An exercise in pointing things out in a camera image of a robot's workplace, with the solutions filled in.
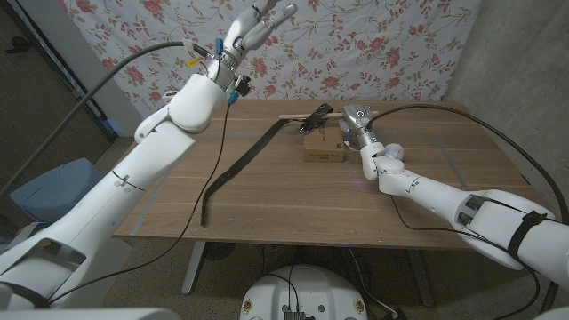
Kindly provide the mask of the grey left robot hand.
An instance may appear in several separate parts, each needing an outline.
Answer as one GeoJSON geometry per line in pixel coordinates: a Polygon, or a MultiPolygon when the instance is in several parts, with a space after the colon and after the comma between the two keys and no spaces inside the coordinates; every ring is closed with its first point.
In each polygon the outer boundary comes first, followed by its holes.
{"type": "Polygon", "coordinates": [[[291,18],[298,10],[290,3],[269,12],[277,6],[276,0],[255,1],[232,22],[222,41],[221,53],[209,54],[205,65],[207,77],[222,90],[227,90],[237,78],[236,69],[249,51],[260,49],[273,30],[291,18]]]}

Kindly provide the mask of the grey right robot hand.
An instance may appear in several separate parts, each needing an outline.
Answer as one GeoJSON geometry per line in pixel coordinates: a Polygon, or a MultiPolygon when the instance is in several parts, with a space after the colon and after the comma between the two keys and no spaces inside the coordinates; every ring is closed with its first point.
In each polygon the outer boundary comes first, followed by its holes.
{"type": "Polygon", "coordinates": [[[379,142],[374,131],[368,127],[372,119],[373,112],[369,106],[349,104],[341,108],[339,127],[353,149],[361,150],[371,145],[372,151],[383,155],[384,146],[379,142]]]}

